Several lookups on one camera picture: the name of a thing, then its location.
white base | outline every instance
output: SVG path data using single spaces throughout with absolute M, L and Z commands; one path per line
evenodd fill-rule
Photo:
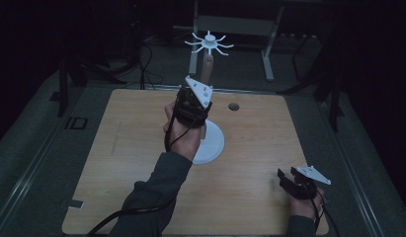
M 205 164 L 217 158 L 224 148 L 224 135 L 220 127 L 210 120 L 205 121 L 205 139 L 202 139 L 200 148 L 194 158 L 194 164 Z

wooden table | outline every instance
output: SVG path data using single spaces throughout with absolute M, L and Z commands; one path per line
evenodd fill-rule
M 64 233 L 89 232 L 121 208 L 134 182 L 150 177 L 164 151 L 164 107 L 175 98 L 173 91 L 113 92 L 73 196 L 83 208 L 69 208 Z M 214 93 L 211 100 L 208 118 L 221 127 L 224 149 L 217 159 L 192 167 L 164 234 L 285 233 L 289 206 L 277 169 L 290 176 L 291 166 L 306 161 L 284 98 Z M 229 110 L 230 103 L 240 109 Z M 322 218 L 318 233 L 327 232 Z

